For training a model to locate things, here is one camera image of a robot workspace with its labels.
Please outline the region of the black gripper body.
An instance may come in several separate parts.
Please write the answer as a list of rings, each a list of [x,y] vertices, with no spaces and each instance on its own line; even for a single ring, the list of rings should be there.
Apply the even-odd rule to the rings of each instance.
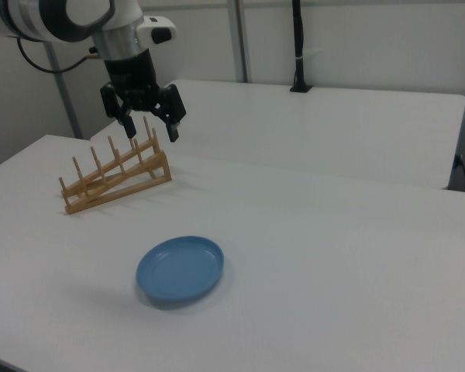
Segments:
[[[124,60],[106,60],[105,67],[120,104],[126,102],[133,111],[152,111],[160,87],[149,50]]]

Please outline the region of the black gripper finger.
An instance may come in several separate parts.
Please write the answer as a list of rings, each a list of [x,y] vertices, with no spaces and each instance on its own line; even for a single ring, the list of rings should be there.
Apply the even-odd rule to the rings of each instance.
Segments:
[[[169,140],[175,143],[179,138],[178,126],[187,114],[175,84],[158,89],[157,100],[151,112],[165,123]]]
[[[115,87],[111,82],[102,86],[100,93],[106,115],[116,119],[119,125],[124,128],[127,138],[132,139],[136,135],[136,127],[130,116],[131,106],[126,102],[119,103]]]

